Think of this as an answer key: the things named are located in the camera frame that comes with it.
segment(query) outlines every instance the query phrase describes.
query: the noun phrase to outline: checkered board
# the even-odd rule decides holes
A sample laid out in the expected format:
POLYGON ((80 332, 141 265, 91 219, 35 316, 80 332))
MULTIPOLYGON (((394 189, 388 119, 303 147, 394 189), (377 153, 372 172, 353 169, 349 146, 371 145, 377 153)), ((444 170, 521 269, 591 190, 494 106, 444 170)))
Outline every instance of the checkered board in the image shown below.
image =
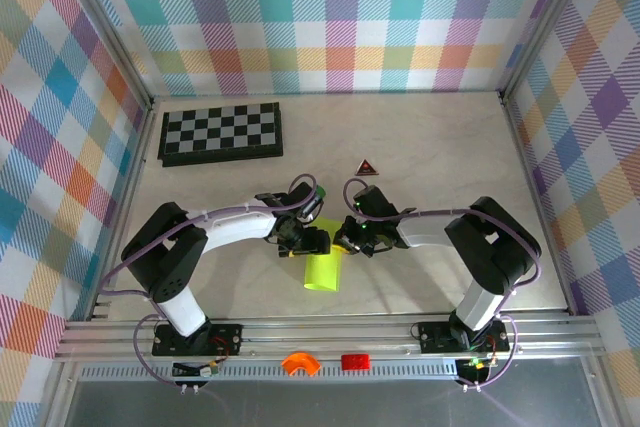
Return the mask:
POLYGON ((162 119, 163 167, 282 155, 277 102, 167 112, 162 119))

